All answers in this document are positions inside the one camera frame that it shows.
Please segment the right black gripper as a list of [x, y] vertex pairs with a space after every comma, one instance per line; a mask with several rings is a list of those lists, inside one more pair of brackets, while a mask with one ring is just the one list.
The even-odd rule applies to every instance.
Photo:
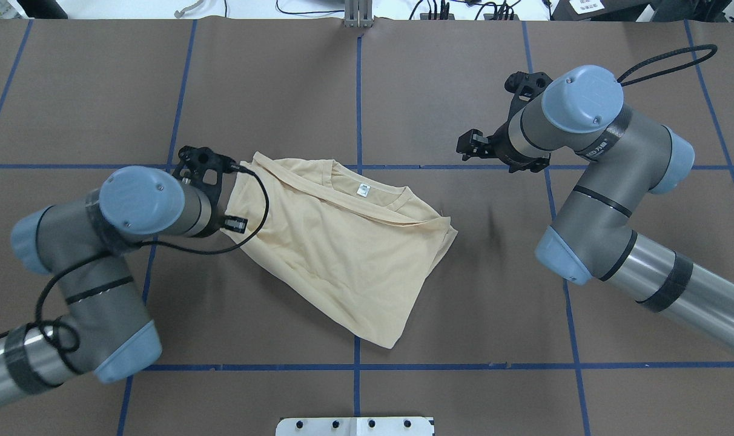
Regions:
[[540, 172], [549, 166], [552, 151], [536, 146], [525, 135], [520, 118], [513, 118], [497, 129], [494, 135], [471, 129], [458, 137], [456, 153], [461, 160], [472, 158], [500, 159], [511, 173]]

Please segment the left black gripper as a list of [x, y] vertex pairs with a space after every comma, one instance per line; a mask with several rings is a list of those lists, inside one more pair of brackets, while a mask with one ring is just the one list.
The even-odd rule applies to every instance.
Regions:
[[200, 201], [200, 215], [191, 228], [192, 238], [212, 236], [223, 224], [223, 229], [229, 232], [244, 234], [247, 230], [248, 219], [240, 216], [224, 215], [224, 207], [220, 205], [222, 191], [204, 191], [195, 188]]

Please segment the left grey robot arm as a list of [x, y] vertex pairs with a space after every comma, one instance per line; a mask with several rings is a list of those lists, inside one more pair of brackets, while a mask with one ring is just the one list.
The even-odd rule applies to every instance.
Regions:
[[0, 408], [93, 374], [115, 383], [154, 364], [162, 345], [127, 265], [163, 236], [204, 238], [245, 221], [219, 206], [235, 162], [180, 163], [173, 173], [127, 166], [84, 196], [21, 219], [10, 243], [30, 271], [48, 276], [32, 321], [0, 334]]

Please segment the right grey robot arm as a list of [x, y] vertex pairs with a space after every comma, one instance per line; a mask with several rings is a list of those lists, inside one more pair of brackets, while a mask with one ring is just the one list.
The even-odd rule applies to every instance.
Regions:
[[644, 196], [668, 193], [689, 175], [693, 146], [631, 108], [604, 67], [583, 65], [555, 79], [518, 71], [504, 86], [513, 94], [508, 119], [492, 135], [459, 136], [462, 160], [540, 172], [566, 147], [587, 162], [534, 251], [539, 262], [577, 285], [608, 283], [734, 351], [734, 284], [628, 226]]

